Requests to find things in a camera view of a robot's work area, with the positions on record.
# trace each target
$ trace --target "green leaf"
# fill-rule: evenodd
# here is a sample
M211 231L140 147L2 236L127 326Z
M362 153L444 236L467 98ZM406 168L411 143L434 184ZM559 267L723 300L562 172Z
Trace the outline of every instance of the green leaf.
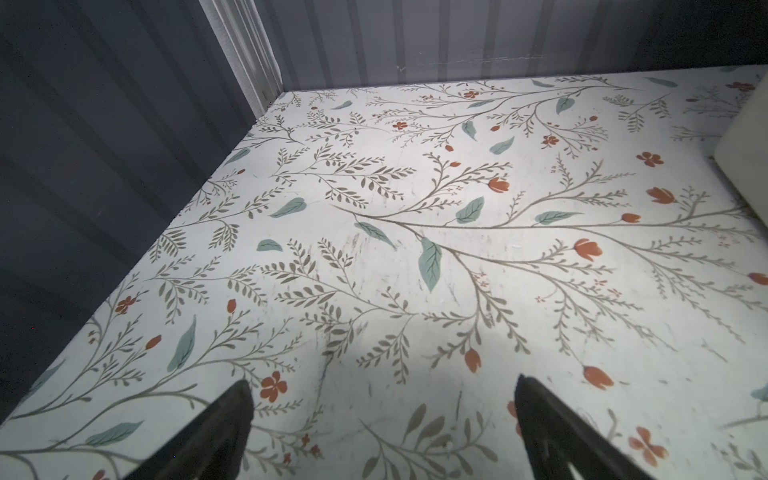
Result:
M358 222L358 223L355 223L355 227L358 227L360 230L364 231L371 237L377 240L381 240L384 243L388 243L390 246L392 246L392 248L395 248L395 244L392 243L392 241L384 234L384 232L374 227L370 223Z
M131 436L131 433L135 432L142 423L144 423L144 420L138 423L118 423L111 429L104 430L102 433L97 433L96 435L91 435L85 439L85 445L101 447L103 445L121 442Z
M424 420L424 414L427 413L427 405L421 404L411 415L411 419L408 421L408 427L406 428L406 434L402 436L402 440L405 441L410 432L416 430Z
M418 449L419 443L421 443L423 439L429 439L439 434L442 431L442 427L444 425L445 425L445 417L442 415L440 415L438 418L428 423L427 426L424 427L422 431L419 433L419 437L416 439L416 446L413 447L413 449L414 450Z
M467 108L475 108L475 107L482 107L483 105L487 105L491 103L493 100L482 100L482 101L476 101L473 104L469 105Z
M560 220L565 220L566 218L573 217L574 215L581 215L580 212L544 212L541 215L536 215L534 220L536 220L536 223L540 223L542 225L549 225L550 223L558 222Z
M179 343L176 345L176 353L174 358L170 359L168 363L168 372L173 372L176 369L180 369L184 366L184 363L190 358L192 349L194 348L194 329L197 325L197 315L192 317L192 325L189 330L184 332L184 335L179 338Z
M341 105L339 105L338 107L331 108L331 110L341 110L342 108L349 107L351 104L352 104L352 101L351 100L347 100L344 103L342 103Z
M379 463L379 457L371 457L366 462L366 466L362 467L362 477L368 478L368 475L371 475L373 472L373 469L376 468L376 464Z
M498 462L498 456L493 452L493 450L489 449L485 445L480 445L479 443L475 445L478 449L480 449L480 452L482 452L483 455L485 455L488 460L491 462Z
M475 124L473 124L471 120L467 120L462 124L462 131L469 135L472 140L476 141L475 134L478 133L478 131L475 130Z
M419 271L427 284L429 291L437 285L440 280L440 259L442 258L442 249L439 245L433 243L429 238L422 238L422 255L419 257Z
M485 197L475 198L466 207L456 212L456 221L459 223L474 222L480 218L483 205L485 205Z
M43 374L40 375L37 380L35 380L35 383L33 383L31 387L29 387L29 391L27 392L26 395L24 395L24 398L22 398L22 402L24 402L26 399L31 397L35 392L37 392L40 389L40 387L42 387L43 384L45 384L48 381L48 379L50 379L53 376L54 373L56 373L56 370L58 370L58 367L60 367L61 364L64 362L65 361L62 360L61 363L59 363L57 366L53 367L52 369L45 370Z
M576 100L570 97L561 97L560 100L558 100L558 106L555 108L555 111L560 114L560 112L565 111L571 107L574 106L574 103L576 103Z
M270 217L272 218L285 217L288 214L294 214L296 212L300 212L305 208L306 208L306 204L304 203L304 199L302 197L296 197L290 202L288 202L287 204L283 205L283 208L279 209L274 214L271 214Z
M233 155L233 156L232 156L232 158L230 158L229 160L227 160L227 162L225 163L225 165L227 165L227 164L231 164L231 163L232 163L232 162L234 162L234 161L238 161L239 159L241 159L241 158L245 157L245 156L246 156L246 155L248 155L249 153L250 153L250 148L246 148L246 149L244 149L244 150L241 150L241 151L237 152L235 155Z
M275 240L270 239L261 240L259 242L259 246L256 247L257 252L266 252L268 250L277 250L278 252L282 252L283 248Z
M674 88L674 87L677 86L677 84L675 82L669 81L669 80L664 80L662 78L646 77L646 79L652 81L655 84L663 85L664 87L672 87L672 88Z
M496 145L489 148L488 151L494 155L501 155L504 151L512 146L513 141L515 141L515 137L512 137L506 141L498 142Z

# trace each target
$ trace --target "floral pattern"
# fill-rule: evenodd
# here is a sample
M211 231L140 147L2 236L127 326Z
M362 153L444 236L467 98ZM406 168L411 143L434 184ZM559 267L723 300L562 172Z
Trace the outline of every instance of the floral pattern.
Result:
M237 379L241 478L530 478L525 374L655 478L768 479L768 242L708 159L764 71L283 95L5 420L0 478L123 478Z

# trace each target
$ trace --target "corrugated metal wall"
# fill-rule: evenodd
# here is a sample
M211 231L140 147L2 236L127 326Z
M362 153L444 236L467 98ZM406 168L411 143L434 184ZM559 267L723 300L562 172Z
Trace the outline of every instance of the corrugated metal wall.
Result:
M197 0L2 2L0 81L3 418L255 118Z
M759 0L255 0L286 90L766 61Z

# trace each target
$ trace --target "red flower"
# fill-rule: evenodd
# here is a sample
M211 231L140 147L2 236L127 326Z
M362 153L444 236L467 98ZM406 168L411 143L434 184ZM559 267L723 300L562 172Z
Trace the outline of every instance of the red flower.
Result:
M760 285L768 285L768 276L765 273L750 273L747 275L750 280Z
M150 348L152 348L153 346L155 346L155 345L157 345L158 343L160 343L160 341L161 341L162 339L163 339L163 336L162 336L162 335L158 335L158 336L154 337L152 340L150 340L149 342L147 342L147 345L146 345L146 347L145 347L145 348L146 348L147 350L149 350L149 349L150 349Z
M739 91L743 93L747 93L748 91L752 91L755 89L755 86L752 84L743 84L740 81L735 81L732 84L727 84L726 87L728 88L738 88Z
M545 135L544 141L542 143L545 145L544 148L550 147L560 141L559 138L555 137L554 135Z
M624 214L621 216L621 219L627 223L637 223L640 221L640 215Z
M118 302L118 307L114 309L115 312L125 315L128 312L128 307L136 303L136 297L126 296L125 300Z
M480 361L480 354L477 353L477 351L475 351L474 349L469 349L469 351L464 355L464 361L467 362L469 371L472 373L477 372L478 368L482 367L482 362Z
M656 200L652 200L656 204L672 204L674 202L674 195L666 188L653 187L650 190L646 190L645 193L651 195Z
M261 381L261 386L264 388L261 391L261 398L269 399L270 403L275 403L277 400L277 393L285 393L288 391L288 384L285 380L280 381L280 372L272 372L271 377L266 377Z
M642 450L643 458L648 462L648 465L655 467L657 465L656 457L666 458L669 455L666 448L650 443L650 432L648 429L637 427L637 434L642 441L635 437L630 437L629 446L634 450Z
M576 253L582 258L585 258L589 261L592 260L592 257L599 257L603 254L603 250L598 247L598 244L595 242L589 241L587 238L582 238L576 244L574 245L574 250L576 250Z
M642 155L635 155L635 157L642 160L648 167L656 167L664 163L661 160L661 156L652 154L650 151L645 151Z
M614 386L614 381L611 377L596 366L585 366L584 378L600 390L605 390L607 386Z
M515 418L518 418L518 410L515 408L515 403L510 402L507 404L507 410L509 410L509 415L512 415ZM520 430L520 422L518 422L517 426L515 427L515 431L520 435L520 438L523 438L523 432Z
M496 177L488 182L488 186L497 194L502 194L509 190L509 184L503 181L501 178Z

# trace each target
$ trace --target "teal leaf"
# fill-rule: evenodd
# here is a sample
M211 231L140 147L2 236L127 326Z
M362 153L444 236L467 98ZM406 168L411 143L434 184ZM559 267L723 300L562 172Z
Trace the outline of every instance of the teal leaf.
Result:
M542 225L549 225L550 223L565 220L566 218L573 217L574 215L581 215L579 212L544 212L541 215L536 215L536 223Z
M475 107L482 107L483 105L487 105L491 103L493 100L482 100L482 101L476 101L475 103L469 105L467 108L475 108Z
M469 135L472 140L475 140L475 134L478 133L478 131L475 130L475 124L473 124L471 120L467 120L462 124L462 131Z
M282 252L283 248L279 243L271 239L261 240L259 242L259 246L256 247L257 252L266 252L268 250L277 250L278 252Z
M429 291L437 285L440 280L440 259L442 259L442 248L434 244L429 238L422 238L422 255L419 257L419 271L427 284Z
M576 100L570 97L562 97L560 100L558 100L558 106L555 108L555 111L560 114L562 111L566 111L567 109L574 106L574 103L576 103Z
M144 420L138 423L118 423L109 430L104 430L102 433L91 435L85 439L85 445L101 447L103 445L121 442L131 436L131 433L136 432L136 429L139 428L139 425L142 423L144 423Z
M245 157L245 156L246 156L246 155L248 155L249 153L250 153L250 148L245 148L245 149L243 149L243 150L241 150L241 151L237 152L235 155L233 155L233 156L232 156L232 158L230 158L229 160L227 160L227 162L225 163L225 165L227 165L227 164L231 164L231 163L232 163L232 162L234 162L234 161L238 161L239 159L241 159L241 158Z
M339 105L338 107L331 108L331 110L341 110L342 108L349 107L351 104L352 104L352 101L351 100L347 100L344 103L342 103L341 105Z
M485 197L475 198L466 207L456 212L456 221L459 223L474 222L480 218L483 205L485 205Z
M512 137L506 141L500 141L493 147L490 147L488 151L494 155L501 155L504 151L512 146L513 141L515 141L515 137Z
M290 202L288 202L287 204L283 205L283 208L279 209L274 214L271 214L270 217L272 218L285 217L288 214L294 214L296 212L300 212L305 208L306 208L306 204L304 203L304 199L302 197L296 197Z
M646 77L648 80L655 84L663 85L664 87L676 87L677 84L673 81L663 80L661 78Z
M386 234L381 230L379 230L378 228L371 225L370 223L358 222L358 223L355 223L355 227L358 227L360 230L364 231L371 237L377 240L381 240L384 243L388 243L392 248L395 248L395 244L392 243L392 241L386 236Z
M190 358L192 349L194 348L194 329L197 325L197 315L192 317L192 325L189 330L184 332L184 335L179 339L179 343L176 345L176 353L174 358L170 359L168 364L168 372L173 372L176 369L180 369L184 366L184 363Z
M768 384L766 384L762 389L752 391L751 395L752 398L758 399L761 402L768 402Z
M33 383L31 387L29 387L29 391L27 392L26 395L24 395L22 402L24 402L26 399L31 397L35 392L37 392L40 389L40 387L42 387L43 384L45 384L48 381L48 379L50 379L53 376L54 373L56 373L56 370L58 370L58 367L60 367L62 363L64 363L64 360L62 360L61 363L59 363L57 366L53 367L52 369L45 370L43 374L40 375L37 380L35 380L35 383Z

